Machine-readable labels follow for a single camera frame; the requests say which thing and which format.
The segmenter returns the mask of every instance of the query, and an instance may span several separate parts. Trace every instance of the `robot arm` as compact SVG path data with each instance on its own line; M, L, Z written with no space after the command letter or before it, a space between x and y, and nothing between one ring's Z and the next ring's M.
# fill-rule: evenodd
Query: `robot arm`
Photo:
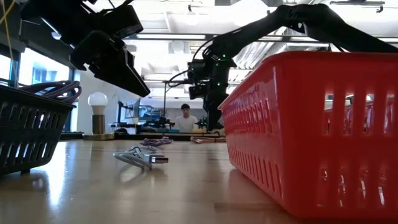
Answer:
M96 78L142 97L148 95L148 87L134 69L134 56L122 40L143 30L129 5L132 0L100 12L83 1L95 4L97 0L28 0L22 4L21 18L40 17L59 34L73 48L70 61L77 69L86 70L84 64L88 64Z
M188 79L194 84L190 87L190 98L204 97L209 130L221 117L218 106L228 96L228 72L236 67L232 58L248 44L282 26L350 52L398 53L397 48L349 26L324 4L279 6L263 19L215 37L203 51L203 60L189 63Z

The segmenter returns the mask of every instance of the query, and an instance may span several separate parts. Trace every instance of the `black hair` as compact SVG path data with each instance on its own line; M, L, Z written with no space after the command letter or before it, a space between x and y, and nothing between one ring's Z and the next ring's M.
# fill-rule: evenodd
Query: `black hair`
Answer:
M181 110L184 110L184 109L191 109L191 107L189 107L188 104L184 103L184 104L181 106Z

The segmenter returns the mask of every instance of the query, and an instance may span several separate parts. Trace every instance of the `black plastic basket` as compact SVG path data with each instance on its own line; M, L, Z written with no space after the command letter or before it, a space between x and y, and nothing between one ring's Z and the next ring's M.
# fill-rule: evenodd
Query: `black plastic basket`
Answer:
M0 175L51 161L73 105L0 86Z

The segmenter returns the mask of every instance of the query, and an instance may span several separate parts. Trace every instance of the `yellow cable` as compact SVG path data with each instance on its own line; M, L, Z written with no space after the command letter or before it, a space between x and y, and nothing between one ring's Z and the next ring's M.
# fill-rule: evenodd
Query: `yellow cable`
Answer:
M10 7L8 7L7 12L4 13L4 15L2 16L2 18L0 19L0 25L2 24L2 22L3 22L4 20L6 20L6 17L7 17L7 15L10 13L12 7L14 7L14 4L15 4L15 2L13 1L13 2L11 3Z
M12 63L12 72L14 73L14 78L15 78L15 82L14 82L14 88L18 88L18 77L16 74L16 68L15 68L15 63L14 63L14 58L12 56L12 47L11 47L11 41L10 41L10 33L8 30L8 22L7 22L7 15L9 14L9 12L11 11L12 7L14 7L15 2L12 1L10 7L8 7L7 11L6 11L6 3L3 1L2 2L2 12L3 12L3 17L0 19L0 25L1 23L4 21L5 25L6 25L6 35L7 35L7 43L8 43L8 47L10 50L10 58L11 58L11 63Z

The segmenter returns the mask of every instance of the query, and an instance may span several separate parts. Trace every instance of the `window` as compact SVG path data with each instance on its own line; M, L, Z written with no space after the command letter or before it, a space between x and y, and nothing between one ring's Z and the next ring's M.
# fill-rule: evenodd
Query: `window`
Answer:
M11 59L0 55L0 78L10 79Z
M69 67L26 48L21 54L19 83L31 85L69 79Z

